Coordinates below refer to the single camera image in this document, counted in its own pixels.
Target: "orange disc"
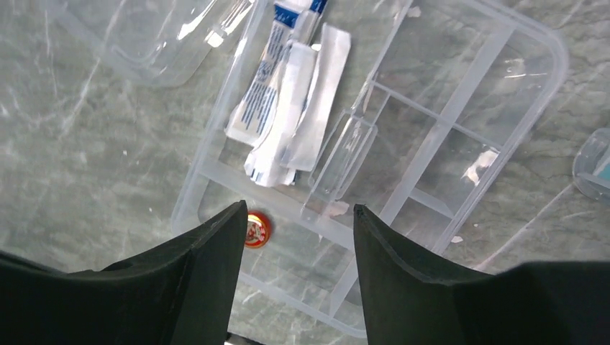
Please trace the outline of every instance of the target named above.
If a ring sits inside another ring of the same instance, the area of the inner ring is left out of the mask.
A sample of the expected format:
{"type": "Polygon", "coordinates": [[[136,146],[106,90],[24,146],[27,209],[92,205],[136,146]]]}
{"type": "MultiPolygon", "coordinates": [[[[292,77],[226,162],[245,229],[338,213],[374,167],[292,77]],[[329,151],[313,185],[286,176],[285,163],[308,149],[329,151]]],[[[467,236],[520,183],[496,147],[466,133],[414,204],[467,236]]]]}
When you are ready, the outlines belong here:
{"type": "Polygon", "coordinates": [[[246,248],[261,248],[271,237],[271,222],[259,211],[248,212],[246,248]]]}

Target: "red round cap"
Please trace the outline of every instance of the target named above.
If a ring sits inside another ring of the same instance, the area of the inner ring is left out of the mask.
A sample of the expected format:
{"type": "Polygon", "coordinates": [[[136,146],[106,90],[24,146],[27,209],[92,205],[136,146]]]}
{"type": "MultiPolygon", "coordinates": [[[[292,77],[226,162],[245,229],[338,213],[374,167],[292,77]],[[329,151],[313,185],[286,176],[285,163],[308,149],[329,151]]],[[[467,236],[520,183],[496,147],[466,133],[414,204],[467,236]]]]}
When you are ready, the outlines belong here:
{"type": "Polygon", "coordinates": [[[261,248],[271,237],[271,221],[259,211],[248,212],[246,248],[261,248]]]}

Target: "red bottle cap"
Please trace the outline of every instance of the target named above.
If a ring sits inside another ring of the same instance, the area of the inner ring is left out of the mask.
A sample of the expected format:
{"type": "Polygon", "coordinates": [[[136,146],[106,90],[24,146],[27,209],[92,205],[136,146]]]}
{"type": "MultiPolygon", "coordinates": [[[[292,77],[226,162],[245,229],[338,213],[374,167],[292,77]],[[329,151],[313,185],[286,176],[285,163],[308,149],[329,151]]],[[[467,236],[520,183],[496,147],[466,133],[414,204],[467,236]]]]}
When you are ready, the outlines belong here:
{"type": "Polygon", "coordinates": [[[246,248],[261,248],[271,237],[271,222],[259,211],[248,212],[246,248]]]}

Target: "gray marble surface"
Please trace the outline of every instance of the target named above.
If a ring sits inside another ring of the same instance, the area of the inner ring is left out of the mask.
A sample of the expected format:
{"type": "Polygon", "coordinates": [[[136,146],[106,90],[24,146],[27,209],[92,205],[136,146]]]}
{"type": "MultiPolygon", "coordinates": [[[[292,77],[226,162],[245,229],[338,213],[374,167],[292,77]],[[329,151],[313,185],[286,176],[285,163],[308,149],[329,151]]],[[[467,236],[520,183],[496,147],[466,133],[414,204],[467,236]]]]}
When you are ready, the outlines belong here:
{"type": "MultiPolygon", "coordinates": [[[[397,5],[333,2],[328,20],[361,32],[362,60],[346,75],[357,91],[381,41],[374,28],[392,18],[351,21],[397,5]]],[[[578,192],[571,165],[586,138],[610,126],[610,1],[504,3],[561,33],[568,79],[445,256],[488,272],[533,259],[608,259],[608,206],[578,192]]],[[[211,52],[185,85],[154,89],[106,67],[36,1],[0,4],[0,28],[0,248],[73,272],[171,238],[229,55],[211,52]]],[[[340,102],[353,100],[348,89],[340,102]]],[[[325,259],[343,257],[329,252],[325,259]]],[[[365,344],[242,283],[229,329],[264,344],[365,344]]]]}

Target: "clear plastic container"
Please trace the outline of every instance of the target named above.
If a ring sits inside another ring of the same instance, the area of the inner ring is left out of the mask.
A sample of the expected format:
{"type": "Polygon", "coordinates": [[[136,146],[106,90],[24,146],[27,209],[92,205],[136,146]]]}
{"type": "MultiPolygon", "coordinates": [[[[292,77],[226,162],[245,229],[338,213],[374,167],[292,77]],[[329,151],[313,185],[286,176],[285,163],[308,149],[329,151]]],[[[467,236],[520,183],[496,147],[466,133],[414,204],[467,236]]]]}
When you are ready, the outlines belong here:
{"type": "Polygon", "coordinates": [[[587,139],[574,159],[573,174],[582,194],[610,205],[610,128],[600,128],[587,139]]]}
{"type": "Polygon", "coordinates": [[[353,46],[327,141],[313,172],[278,188],[250,181],[243,171],[250,148],[224,135],[267,38],[267,9],[227,75],[172,215],[179,234],[240,198],[266,212],[274,235],[245,250],[240,279],[359,337],[353,206],[367,205],[404,236],[443,252],[568,66],[554,32],[492,1],[420,1],[419,17],[406,17],[410,1],[374,2],[353,4],[362,12],[330,22],[352,33],[353,46]],[[361,70],[370,73],[358,81],[361,70]],[[345,99],[353,106],[337,111],[345,99]]]}
{"type": "Polygon", "coordinates": [[[237,40],[254,0],[40,0],[125,78],[149,86],[186,82],[210,49],[237,40]]]}

